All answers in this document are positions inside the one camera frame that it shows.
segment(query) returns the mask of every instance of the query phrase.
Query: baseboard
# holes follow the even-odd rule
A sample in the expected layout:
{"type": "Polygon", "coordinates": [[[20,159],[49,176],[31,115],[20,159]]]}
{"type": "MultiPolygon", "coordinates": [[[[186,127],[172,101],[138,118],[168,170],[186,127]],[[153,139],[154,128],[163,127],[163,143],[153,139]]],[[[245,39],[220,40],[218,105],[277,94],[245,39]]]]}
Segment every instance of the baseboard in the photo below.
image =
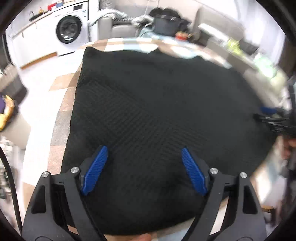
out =
{"type": "Polygon", "coordinates": [[[35,59],[35,60],[33,60],[32,62],[29,62],[29,63],[27,63],[27,64],[21,66],[21,69],[26,69],[26,68],[28,68],[28,67],[30,67],[30,66],[36,64],[36,63],[39,63],[39,62],[41,62],[41,61],[43,61],[43,60],[46,60],[46,59],[51,58],[51,57],[54,57],[54,56],[57,56],[57,52],[53,52],[53,53],[50,53],[50,54],[48,54],[48,55],[45,55],[45,56],[43,56],[43,57],[41,57],[41,58],[35,59]]]}

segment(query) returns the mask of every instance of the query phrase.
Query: cable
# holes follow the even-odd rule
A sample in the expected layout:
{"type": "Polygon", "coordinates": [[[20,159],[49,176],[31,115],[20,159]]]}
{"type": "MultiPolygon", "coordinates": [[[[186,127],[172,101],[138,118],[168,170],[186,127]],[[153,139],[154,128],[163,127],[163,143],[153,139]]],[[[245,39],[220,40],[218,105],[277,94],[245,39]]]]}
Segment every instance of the cable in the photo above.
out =
{"type": "Polygon", "coordinates": [[[147,5],[146,5],[146,9],[145,9],[144,15],[146,15],[146,13],[147,13],[147,9],[148,9],[148,6],[149,6],[149,2],[150,2],[150,0],[147,1],[147,5]]]}
{"type": "MultiPolygon", "coordinates": [[[[146,31],[145,33],[153,32],[153,31],[146,31]]],[[[139,38],[141,38],[145,33],[143,33],[139,38]]]]}
{"type": "Polygon", "coordinates": [[[12,202],[13,202],[13,208],[15,210],[15,218],[17,220],[17,225],[20,231],[20,234],[22,234],[22,219],[20,217],[20,208],[18,206],[18,201],[17,201],[17,191],[15,189],[15,182],[13,180],[13,175],[12,175],[12,171],[10,168],[10,165],[7,161],[7,158],[0,146],[0,159],[4,165],[4,168],[6,170],[6,174],[9,180],[9,184],[10,184],[10,190],[11,190],[11,196],[12,196],[12,202]]]}
{"type": "Polygon", "coordinates": [[[139,28],[136,29],[135,38],[137,37],[138,34],[139,34],[139,28]]]}

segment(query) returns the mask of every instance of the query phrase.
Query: human hand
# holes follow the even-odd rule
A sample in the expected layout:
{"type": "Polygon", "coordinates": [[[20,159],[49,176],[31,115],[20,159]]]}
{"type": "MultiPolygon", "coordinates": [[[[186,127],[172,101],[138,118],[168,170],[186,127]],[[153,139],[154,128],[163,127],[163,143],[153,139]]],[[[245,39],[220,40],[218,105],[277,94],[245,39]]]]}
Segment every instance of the human hand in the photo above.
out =
{"type": "Polygon", "coordinates": [[[282,151],[282,158],[288,160],[291,155],[291,148],[296,147],[296,139],[284,139],[284,149],[282,151]]]}
{"type": "Polygon", "coordinates": [[[134,238],[130,241],[151,241],[151,235],[150,234],[142,234],[138,236],[137,238],[134,238]]]}

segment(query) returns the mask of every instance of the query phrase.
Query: black knit fabric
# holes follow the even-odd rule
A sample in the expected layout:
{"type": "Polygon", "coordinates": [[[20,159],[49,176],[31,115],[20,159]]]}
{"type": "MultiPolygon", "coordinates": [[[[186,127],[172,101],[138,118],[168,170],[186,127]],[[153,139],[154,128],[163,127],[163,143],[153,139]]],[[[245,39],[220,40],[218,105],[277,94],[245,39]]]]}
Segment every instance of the black knit fabric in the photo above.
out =
{"type": "Polygon", "coordinates": [[[251,174],[275,141],[253,120],[261,102],[244,78],[200,57],[87,47],[61,172],[99,145],[109,158],[87,208],[105,234],[139,234],[202,211],[181,161],[191,146],[225,174],[251,174]]]}

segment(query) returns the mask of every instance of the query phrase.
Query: blue gripper pad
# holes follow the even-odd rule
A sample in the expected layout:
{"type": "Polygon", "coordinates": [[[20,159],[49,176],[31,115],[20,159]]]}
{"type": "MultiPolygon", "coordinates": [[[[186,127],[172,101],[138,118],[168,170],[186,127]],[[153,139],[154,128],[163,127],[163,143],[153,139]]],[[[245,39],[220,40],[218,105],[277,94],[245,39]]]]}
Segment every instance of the blue gripper pad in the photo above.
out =
{"type": "Polygon", "coordinates": [[[266,114],[266,115],[273,115],[273,114],[276,114],[277,113],[276,108],[270,108],[270,107],[264,107],[264,106],[262,106],[260,109],[261,109],[261,112],[263,114],[266,114]]]}
{"type": "Polygon", "coordinates": [[[187,174],[189,175],[194,189],[202,196],[207,194],[207,188],[205,183],[205,177],[195,163],[190,152],[187,148],[182,149],[182,161],[186,168],[187,174]]]}
{"type": "Polygon", "coordinates": [[[103,170],[107,158],[108,148],[103,146],[84,176],[83,187],[81,188],[81,193],[84,196],[94,189],[94,186],[103,170]]]}

